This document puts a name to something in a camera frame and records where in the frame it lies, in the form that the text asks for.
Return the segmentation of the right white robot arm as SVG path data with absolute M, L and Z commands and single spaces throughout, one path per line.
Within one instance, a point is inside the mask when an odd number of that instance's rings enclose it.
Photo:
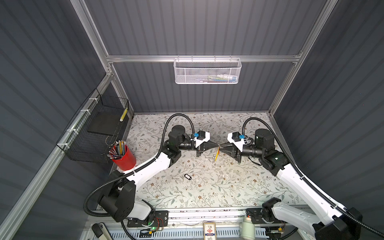
M 307 213 L 271 198 L 262 205 L 259 216 L 266 223 L 282 221 L 303 230 L 317 240 L 358 240 L 361 236 L 362 215 L 355 208 L 345 210 L 300 171 L 288 157 L 275 149 L 275 137 L 270 130 L 258 129 L 253 144 L 245 135 L 229 133 L 222 152 L 240 161 L 243 156 L 258 158 L 273 176 L 287 184 L 311 208 Z

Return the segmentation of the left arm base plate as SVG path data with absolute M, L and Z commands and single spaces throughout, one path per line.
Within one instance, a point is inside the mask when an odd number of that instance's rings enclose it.
M 142 228 L 142 227 L 167 227 L 169 220 L 169 211 L 154 211 L 145 220 L 135 218 L 128 219 L 128 228 Z

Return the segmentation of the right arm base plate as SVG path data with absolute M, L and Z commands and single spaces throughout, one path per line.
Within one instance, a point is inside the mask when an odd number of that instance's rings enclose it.
M 272 213 L 264 213 L 263 208 L 247 208 L 246 216 L 250 217 L 253 224 L 281 224 L 285 222 L 272 216 Z

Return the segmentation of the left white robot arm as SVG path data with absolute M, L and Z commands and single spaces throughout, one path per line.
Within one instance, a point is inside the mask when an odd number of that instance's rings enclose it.
M 182 156 L 182 150 L 196 151 L 199 157 L 203 152 L 219 146 L 211 141 L 209 132 L 198 131 L 189 136 L 181 125 L 174 126 L 168 137 L 158 157 L 153 157 L 130 172 L 124 172 L 124 179 L 103 187 L 98 199 L 99 205 L 116 222 L 138 219 L 152 223 L 155 208 L 145 200 L 136 200 L 140 187 L 159 172 L 174 165 Z

